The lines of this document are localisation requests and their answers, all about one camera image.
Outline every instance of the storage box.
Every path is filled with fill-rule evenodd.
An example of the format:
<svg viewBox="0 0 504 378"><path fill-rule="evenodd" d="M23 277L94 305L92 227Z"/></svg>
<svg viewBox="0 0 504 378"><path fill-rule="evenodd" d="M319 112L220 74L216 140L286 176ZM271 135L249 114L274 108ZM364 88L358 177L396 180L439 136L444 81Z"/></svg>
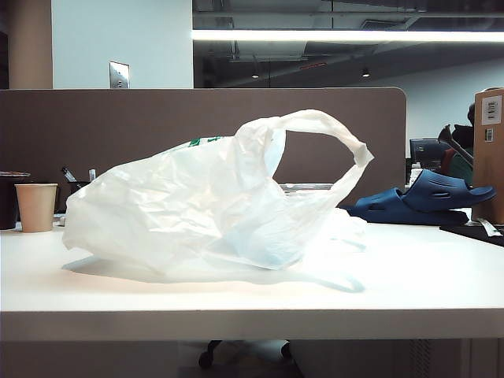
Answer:
<svg viewBox="0 0 504 378"><path fill-rule="evenodd" d="M472 218L504 224L504 89L476 94L474 117L474 167L472 185L491 185L497 195L472 207Z"/></svg>

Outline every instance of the ceiling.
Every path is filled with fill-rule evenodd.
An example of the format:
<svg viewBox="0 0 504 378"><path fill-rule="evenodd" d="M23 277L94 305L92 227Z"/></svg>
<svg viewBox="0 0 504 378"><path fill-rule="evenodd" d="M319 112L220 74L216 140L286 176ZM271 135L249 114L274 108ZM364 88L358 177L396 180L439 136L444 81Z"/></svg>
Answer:
<svg viewBox="0 0 504 378"><path fill-rule="evenodd" d="M504 2L194 0L193 28L502 31ZM364 67L383 78L467 64L504 57L504 49L482 43L195 41L194 54L202 87L299 87L324 86L319 76L330 77L331 85L355 83Z"/></svg>

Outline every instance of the wall switch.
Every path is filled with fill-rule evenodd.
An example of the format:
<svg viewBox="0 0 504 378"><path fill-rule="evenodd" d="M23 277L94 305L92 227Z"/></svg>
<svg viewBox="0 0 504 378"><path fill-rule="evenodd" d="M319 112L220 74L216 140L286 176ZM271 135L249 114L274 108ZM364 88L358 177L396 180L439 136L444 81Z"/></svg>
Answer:
<svg viewBox="0 0 504 378"><path fill-rule="evenodd" d="M109 61L109 77L111 88L129 88L129 65Z"/></svg>

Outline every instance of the paper cup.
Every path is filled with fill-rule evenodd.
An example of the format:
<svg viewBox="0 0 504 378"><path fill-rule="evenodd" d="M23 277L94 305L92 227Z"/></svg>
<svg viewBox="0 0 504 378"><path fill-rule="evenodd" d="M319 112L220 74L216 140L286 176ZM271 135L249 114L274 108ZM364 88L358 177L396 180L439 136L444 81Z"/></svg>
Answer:
<svg viewBox="0 0 504 378"><path fill-rule="evenodd" d="M17 183L17 201L23 232L53 229L57 183Z"/></svg>

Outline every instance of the blue clog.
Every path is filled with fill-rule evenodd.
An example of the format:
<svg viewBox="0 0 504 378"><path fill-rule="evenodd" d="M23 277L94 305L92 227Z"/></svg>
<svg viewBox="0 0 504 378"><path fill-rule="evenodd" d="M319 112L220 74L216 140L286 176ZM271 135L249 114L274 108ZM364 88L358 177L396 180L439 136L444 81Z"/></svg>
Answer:
<svg viewBox="0 0 504 378"><path fill-rule="evenodd" d="M456 225L468 221L462 211L444 210L423 213L412 209L402 200L397 187L378 195L361 198L355 206L341 206L352 217L360 217L373 223Z"/></svg>
<svg viewBox="0 0 504 378"><path fill-rule="evenodd" d="M493 187L470 189L463 179L443 176L424 169L402 196L402 201L411 209L431 212L471 207L495 197L495 194Z"/></svg>
<svg viewBox="0 0 504 378"><path fill-rule="evenodd" d="M468 221L460 209L495 196L493 187L471 189L463 179L424 169L403 194L397 187L341 206L351 216L373 223L455 225Z"/></svg>

